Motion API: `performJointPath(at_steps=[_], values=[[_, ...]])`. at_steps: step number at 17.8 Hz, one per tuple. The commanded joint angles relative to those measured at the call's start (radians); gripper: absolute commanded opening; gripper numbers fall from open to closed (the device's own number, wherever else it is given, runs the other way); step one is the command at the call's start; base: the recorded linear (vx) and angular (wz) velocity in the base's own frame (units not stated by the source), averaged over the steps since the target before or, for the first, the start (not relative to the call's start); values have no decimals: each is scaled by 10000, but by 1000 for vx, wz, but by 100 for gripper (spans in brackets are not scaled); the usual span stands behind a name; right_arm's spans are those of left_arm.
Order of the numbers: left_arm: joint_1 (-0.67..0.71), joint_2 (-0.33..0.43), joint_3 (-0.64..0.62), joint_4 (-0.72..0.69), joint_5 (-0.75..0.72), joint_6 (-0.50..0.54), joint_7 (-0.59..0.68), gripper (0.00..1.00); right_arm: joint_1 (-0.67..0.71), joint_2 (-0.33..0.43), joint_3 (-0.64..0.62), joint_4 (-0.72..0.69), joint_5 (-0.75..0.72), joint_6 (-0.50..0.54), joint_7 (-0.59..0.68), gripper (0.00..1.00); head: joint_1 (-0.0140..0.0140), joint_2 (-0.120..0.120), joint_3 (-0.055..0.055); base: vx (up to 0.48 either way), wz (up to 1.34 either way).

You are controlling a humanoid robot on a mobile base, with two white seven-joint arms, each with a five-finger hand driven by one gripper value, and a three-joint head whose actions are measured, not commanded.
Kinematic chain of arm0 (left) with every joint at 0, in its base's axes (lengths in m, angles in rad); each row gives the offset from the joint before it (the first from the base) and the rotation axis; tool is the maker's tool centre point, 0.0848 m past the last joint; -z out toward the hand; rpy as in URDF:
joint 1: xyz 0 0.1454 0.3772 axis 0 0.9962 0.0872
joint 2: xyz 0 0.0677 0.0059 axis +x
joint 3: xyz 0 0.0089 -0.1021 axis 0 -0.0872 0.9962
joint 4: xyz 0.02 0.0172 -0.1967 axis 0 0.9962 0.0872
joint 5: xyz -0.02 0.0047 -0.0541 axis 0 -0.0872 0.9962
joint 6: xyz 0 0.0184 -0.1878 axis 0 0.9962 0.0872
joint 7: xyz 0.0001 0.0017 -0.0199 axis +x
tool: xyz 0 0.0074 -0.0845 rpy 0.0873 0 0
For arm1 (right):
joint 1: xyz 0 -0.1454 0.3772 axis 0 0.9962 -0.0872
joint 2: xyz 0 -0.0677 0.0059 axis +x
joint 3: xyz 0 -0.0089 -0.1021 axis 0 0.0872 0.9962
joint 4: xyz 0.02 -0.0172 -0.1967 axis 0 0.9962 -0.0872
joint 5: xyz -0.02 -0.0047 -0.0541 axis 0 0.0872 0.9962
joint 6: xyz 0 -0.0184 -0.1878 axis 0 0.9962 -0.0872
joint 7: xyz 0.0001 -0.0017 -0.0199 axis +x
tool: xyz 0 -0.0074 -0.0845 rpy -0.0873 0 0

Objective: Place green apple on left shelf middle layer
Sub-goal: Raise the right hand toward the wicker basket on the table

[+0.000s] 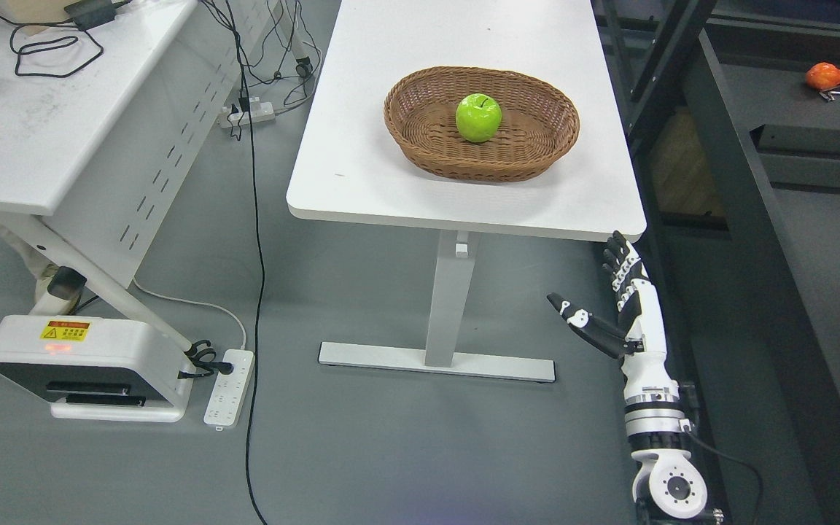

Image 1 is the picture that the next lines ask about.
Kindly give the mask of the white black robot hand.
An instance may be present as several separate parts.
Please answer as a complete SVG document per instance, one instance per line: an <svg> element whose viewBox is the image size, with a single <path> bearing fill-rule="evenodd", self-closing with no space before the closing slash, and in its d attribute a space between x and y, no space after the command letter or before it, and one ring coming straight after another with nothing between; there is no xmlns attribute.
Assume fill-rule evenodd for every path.
<svg viewBox="0 0 840 525"><path fill-rule="evenodd" d="M616 323L574 306L555 292L547 295L548 302L573 333L611 359L617 361L648 349L666 353L666 330L657 289L640 253L619 230L614 230L602 254L602 268L615 295Z"/></svg>

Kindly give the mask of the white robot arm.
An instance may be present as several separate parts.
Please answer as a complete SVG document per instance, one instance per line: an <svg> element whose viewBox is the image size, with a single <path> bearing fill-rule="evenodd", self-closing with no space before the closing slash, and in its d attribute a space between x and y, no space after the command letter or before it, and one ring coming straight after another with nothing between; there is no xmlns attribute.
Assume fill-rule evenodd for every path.
<svg viewBox="0 0 840 525"><path fill-rule="evenodd" d="M709 488L691 461L693 422L684 412L680 385L666 357L650 352L621 360L626 378L626 434L639 465L632 499L639 524L723 524L723 510L709 503Z"/></svg>

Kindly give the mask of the white robot base unit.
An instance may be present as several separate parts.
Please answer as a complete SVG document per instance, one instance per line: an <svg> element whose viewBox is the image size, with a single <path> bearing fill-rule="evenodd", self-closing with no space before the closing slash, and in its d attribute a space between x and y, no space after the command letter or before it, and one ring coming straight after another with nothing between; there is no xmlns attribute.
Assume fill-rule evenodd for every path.
<svg viewBox="0 0 840 525"><path fill-rule="evenodd" d="M63 419L179 421L194 371L185 349L138 320L10 315L0 323L0 375Z"/></svg>

